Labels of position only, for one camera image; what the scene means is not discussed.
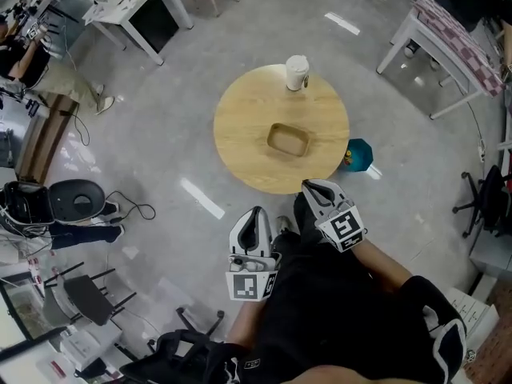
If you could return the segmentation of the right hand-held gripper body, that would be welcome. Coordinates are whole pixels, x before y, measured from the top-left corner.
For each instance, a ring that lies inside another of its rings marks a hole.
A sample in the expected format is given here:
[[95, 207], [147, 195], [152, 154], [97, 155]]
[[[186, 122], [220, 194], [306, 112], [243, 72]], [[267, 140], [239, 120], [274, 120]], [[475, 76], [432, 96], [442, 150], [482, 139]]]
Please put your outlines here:
[[354, 248], [365, 239], [366, 228], [354, 202], [343, 199], [336, 207], [328, 207], [315, 222], [323, 238], [340, 253]]

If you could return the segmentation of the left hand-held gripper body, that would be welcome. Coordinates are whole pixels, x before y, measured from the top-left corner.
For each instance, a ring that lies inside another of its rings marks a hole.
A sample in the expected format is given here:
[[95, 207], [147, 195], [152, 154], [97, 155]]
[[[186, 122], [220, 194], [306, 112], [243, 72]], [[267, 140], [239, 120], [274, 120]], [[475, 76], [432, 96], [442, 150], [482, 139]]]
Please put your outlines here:
[[272, 293], [281, 265], [280, 253], [269, 257], [232, 254], [226, 282], [233, 301], [261, 302]]

